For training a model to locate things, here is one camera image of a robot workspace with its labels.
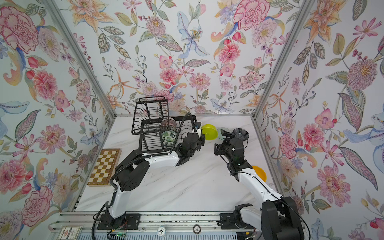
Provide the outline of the lime green bowl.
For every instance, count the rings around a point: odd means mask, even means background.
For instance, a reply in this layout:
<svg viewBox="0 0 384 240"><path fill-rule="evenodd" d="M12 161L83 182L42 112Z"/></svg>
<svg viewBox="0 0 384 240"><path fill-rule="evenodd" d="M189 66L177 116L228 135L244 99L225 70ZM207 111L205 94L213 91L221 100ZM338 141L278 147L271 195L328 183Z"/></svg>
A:
<svg viewBox="0 0 384 240"><path fill-rule="evenodd" d="M217 131L217 128L214 125L211 124L205 124L202 126L202 133L205 135L205 138L207 141L213 141L215 140L219 133Z"/></svg>

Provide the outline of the black wire dish rack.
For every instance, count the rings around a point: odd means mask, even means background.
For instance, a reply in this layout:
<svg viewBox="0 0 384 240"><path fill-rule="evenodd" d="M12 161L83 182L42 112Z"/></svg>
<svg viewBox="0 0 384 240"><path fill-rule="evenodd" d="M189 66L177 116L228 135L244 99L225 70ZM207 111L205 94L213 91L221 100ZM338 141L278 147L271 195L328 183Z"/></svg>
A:
<svg viewBox="0 0 384 240"><path fill-rule="evenodd" d="M132 134L139 136L139 150L143 153L167 152L182 143L188 133L200 134L201 126L189 113L172 117L165 97L145 97L136 102Z"/></svg>

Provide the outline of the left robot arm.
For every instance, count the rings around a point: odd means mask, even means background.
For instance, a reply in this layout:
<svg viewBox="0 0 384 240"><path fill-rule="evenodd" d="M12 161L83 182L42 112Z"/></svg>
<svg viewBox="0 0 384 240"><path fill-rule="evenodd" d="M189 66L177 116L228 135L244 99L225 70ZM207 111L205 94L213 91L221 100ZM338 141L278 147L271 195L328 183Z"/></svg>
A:
<svg viewBox="0 0 384 240"><path fill-rule="evenodd" d="M118 219L126 213L130 192L143 181L149 169L177 167L185 164L204 146L204 134L188 133L182 142L170 152L145 154L139 150L132 151L115 169L110 179L114 188L111 202L107 205L110 219Z"/></svg>

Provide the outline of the black white patterned bowl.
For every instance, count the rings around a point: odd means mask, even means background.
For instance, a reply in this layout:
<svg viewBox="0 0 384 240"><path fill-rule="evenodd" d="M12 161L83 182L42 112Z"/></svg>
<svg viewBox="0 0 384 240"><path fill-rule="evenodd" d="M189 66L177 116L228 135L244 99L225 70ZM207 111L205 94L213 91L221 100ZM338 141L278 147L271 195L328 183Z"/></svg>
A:
<svg viewBox="0 0 384 240"><path fill-rule="evenodd" d="M177 133L178 129L174 126L165 126L164 127L165 132L171 132L171 133Z"/></svg>

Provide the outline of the green leaf pattern bowl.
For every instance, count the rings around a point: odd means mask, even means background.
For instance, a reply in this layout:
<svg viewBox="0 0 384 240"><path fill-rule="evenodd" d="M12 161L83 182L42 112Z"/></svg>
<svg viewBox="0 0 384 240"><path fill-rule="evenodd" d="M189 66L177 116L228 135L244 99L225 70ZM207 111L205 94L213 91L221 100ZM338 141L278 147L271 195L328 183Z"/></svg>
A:
<svg viewBox="0 0 384 240"><path fill-rule="evenodd" d="M176 140L177 133L173 130L162 132L163 144L167 147L172 147Z"/></svg>

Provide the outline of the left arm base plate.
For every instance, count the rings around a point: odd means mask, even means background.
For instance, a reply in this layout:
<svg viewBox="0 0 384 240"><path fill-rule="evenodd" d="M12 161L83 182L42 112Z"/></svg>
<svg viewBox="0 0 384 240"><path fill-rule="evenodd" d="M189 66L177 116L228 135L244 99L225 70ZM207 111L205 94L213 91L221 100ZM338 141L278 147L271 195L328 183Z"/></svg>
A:
<svg viewBox="0 0 384 240"><path fill-rule="evenodd" d="M138 230L141 214L124 214L116 219L110 213L102 214L97 230Z"/></svg>

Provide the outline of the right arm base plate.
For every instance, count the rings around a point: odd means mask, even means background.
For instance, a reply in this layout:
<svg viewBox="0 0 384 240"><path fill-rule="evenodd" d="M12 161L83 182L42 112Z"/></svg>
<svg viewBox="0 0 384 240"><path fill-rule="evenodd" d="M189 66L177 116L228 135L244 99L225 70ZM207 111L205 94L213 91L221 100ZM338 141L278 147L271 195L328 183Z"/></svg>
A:
<svg viewBox="0 0 384 240"><path fill-rule="evenodd" d="M261 229L262 216L259 213L220 213L217 225L222 230L251 230Z"/></svg>

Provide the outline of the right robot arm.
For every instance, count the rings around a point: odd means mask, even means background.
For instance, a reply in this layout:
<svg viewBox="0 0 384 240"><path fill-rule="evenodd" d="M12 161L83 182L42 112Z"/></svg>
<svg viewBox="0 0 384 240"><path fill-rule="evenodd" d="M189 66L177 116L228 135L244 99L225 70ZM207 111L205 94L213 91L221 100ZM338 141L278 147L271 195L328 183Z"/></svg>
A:
<svg viewBox="0 0 384 240"><path fill-rule="evenodd" d="M305 234L296 202L269 187L245 159L244 151L243 140L238 138L225 138L214 148L214 154L226 162L231 176L257 201L256 206L243 204L235 207L237 225L254 227L265 240L303 240Z"/></svg>

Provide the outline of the pink striped bowl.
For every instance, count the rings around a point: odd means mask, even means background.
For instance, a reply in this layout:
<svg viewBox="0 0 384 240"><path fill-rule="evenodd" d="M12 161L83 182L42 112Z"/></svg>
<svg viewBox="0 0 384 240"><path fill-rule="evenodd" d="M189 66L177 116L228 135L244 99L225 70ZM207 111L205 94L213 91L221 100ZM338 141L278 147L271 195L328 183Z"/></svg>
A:
<svg viewBox="0 0 384 240"><path fill-rule="evenodd" d="M177 122L174 118L164 118L161 122L161 128L164 130L165 126L174 126L177 127Z"/></svg>

